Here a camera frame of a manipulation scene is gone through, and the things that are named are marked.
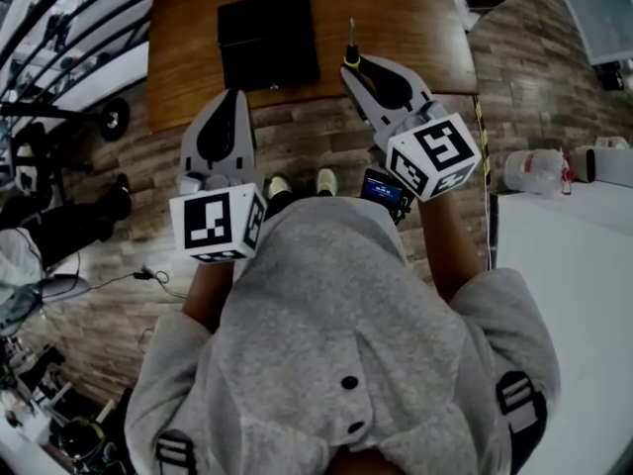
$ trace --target small screen device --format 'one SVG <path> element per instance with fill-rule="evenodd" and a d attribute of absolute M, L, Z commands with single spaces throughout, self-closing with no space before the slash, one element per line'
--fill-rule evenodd
<path fill-rule="evenodd" d="M 398 179 L 373 169 L 365 171 L 360 197 L 385 206 L 396 225 L 411 211 L 413 200 L 413 194 Z"/>

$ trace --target screwdriver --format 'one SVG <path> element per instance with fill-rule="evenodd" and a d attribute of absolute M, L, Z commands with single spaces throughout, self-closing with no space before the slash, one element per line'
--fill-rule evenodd
<path fill-rule="evenodd" d="M 358 68 L 360 64 L 360 55 L 358 54 L 358 46 L 354 45 L 354 18 L 349 20 L 349 45 L 345 51 L 345 58 L 343 59 L 345 65 Z"/>

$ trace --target forearm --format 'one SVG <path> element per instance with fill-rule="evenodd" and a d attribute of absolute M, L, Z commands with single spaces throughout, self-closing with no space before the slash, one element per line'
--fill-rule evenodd
<path fill-rule="evenodd" d="M 233 263 L 199 265 L 182 313 L 214 333 L 233 283 Z"/>
<path fill-rule="evenodd" d="M 484 267 L 451 193 L 418 203 L 418 208 L 433 282 L 448 303 Z"/>

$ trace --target display screen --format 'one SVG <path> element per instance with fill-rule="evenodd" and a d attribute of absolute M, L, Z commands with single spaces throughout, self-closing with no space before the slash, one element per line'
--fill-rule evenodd
<path fill-rule="evenodd" d="M 382 181 L 372 178 L 367 178 L 365 190 L 363 191 L 363 194 L 368 197 L 378 197 L 379 199 L 391 204 L 398 204 L 402 193 L 403 190 L 401 188 L 387 185 Z"/>

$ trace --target white container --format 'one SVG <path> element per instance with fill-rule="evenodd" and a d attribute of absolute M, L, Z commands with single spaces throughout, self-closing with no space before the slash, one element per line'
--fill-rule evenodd
<path fill-rule="evenodd" d="M 570 195 L 572 180 L 567 160 L 555 149 L 515 151 L 503 169 L 503 183 L 510 190 L 547 197 Z"/>

